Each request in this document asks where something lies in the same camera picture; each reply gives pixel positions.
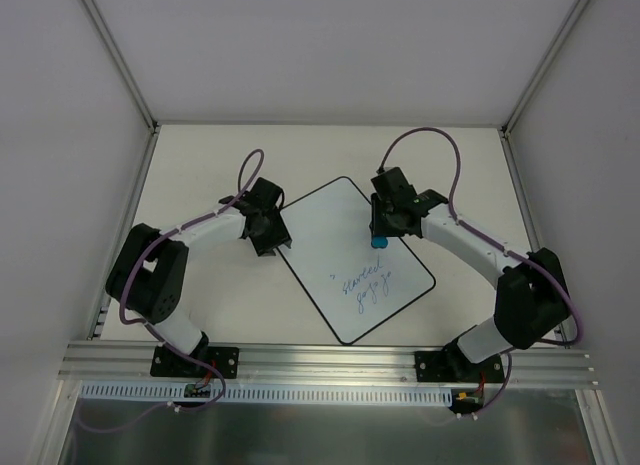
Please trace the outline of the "blue whiteboard eraser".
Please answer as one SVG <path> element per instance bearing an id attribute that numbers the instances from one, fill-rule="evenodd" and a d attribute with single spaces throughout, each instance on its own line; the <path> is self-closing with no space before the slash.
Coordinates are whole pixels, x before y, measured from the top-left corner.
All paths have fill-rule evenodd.
<path id="1" fill-rule="evenodd" d="M 389 245 L 389 239 L 385 236 L 372 236 L 371 247 L 374 249 L 385 249 Z"/>

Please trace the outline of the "small black-framed whiteboard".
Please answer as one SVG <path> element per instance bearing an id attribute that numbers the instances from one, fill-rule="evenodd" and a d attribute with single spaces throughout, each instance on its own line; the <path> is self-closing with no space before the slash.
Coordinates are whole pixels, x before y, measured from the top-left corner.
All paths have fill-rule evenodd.
<path id="1" fill-rule="evenodd" d="M 348 177 L 289 203 L 279 253 L 332 334 L 352 345 L 431 292 L 436 279 L 400 238 L 371 245 L 371 204 Z"/>

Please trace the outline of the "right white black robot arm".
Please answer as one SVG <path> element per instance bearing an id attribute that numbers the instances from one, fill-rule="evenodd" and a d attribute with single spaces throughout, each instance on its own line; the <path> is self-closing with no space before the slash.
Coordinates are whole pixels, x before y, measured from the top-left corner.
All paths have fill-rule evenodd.
<path id="1" fill-rule="evenodd" d="M 554 252 L 509 248 L 465 221 L 450 199 L 431 189 L 416 192 L 398 167 L 379 170 L 371 182 L 373 248 L 386 247 L 392 237 L 426 239 L 469 265 L 496 292 L 492 316 L 438 351 L 424 379 L 472 380 L 486 362 L 530 348 L 569 317 L 569 294 Z"/>

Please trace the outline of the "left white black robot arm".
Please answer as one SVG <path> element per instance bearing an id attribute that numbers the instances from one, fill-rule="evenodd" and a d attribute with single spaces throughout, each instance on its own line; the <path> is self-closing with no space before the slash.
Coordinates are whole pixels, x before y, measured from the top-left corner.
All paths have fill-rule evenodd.
<path id="1" fill-rule="evenodd" d="M 236 240 L 248 240 L 257 256 L 273 256 L 292 238 L 281 215 L 285 192 L 258 178 L 219 207 L 165 231 L 145 223 L 128 233 L 105 284 L 119 303 L 121 321 L 140 323 L 158 335 L 173 354 L 173 363 L 187 376 L 208 364 L 209 339 L 178 310 L 187 265 L 200 251 Z"/>

